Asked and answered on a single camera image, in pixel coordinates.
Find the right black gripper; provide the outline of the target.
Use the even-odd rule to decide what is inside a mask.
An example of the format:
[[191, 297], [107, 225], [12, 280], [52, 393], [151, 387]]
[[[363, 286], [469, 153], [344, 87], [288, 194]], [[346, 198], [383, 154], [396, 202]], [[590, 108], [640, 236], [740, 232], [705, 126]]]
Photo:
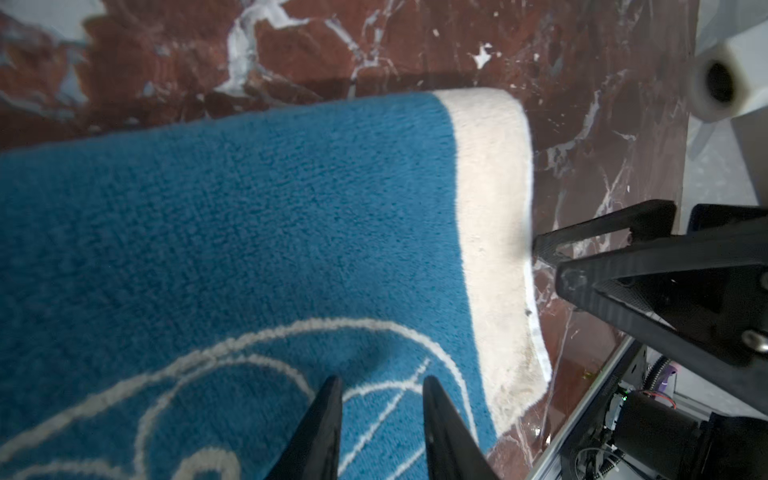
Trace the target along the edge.
[[[537, 235], [557, 295], [767, 411], [767, 211], [699, 204], [675, 235], [677, 207], [648, 200]], [[581, 258], [561, 246], [628, 230], [627, 246]]]

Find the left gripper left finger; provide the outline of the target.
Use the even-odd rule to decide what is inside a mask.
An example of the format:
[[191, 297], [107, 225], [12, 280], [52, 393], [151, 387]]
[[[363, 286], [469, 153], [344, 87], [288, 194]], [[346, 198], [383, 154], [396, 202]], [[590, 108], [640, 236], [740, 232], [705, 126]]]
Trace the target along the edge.
[[338, 478], [342, 389], [338, 376], [325, 380], [267, 480]]

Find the blue beige Doraemon towel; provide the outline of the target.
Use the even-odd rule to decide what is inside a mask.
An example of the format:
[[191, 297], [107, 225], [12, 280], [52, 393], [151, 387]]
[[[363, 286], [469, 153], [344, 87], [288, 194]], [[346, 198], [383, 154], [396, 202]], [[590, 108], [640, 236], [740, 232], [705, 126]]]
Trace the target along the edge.
[[478, 88], [1, 157], [1, 475], [261, 479], [330, 376], [344, 479], [426, 475], [545, 393], [521, 104]]

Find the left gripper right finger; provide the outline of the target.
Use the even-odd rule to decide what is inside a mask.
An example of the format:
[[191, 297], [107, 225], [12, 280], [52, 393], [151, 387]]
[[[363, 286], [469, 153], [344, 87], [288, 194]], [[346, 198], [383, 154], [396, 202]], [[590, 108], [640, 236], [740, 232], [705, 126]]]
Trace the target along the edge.
[[498, 480], [435, 376], [423, 383], [424, 437], [430, 480]]

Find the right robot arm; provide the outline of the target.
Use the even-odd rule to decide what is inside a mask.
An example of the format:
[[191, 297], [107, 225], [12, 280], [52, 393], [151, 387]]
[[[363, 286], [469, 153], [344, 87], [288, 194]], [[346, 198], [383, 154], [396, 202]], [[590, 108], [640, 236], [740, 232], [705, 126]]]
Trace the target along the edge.
[[[697, 205], [687, 231], [676, 207], [650, 200], [540, 235], [534, 253], [557, 295], [631, 338], [559, 452], [565, 479], [626, 466], [644, 479], [767, 475], [767, 212]], [[681, 411], [660, 391], [662, 369], [630, 382], [644, 348], [757, 411]]]

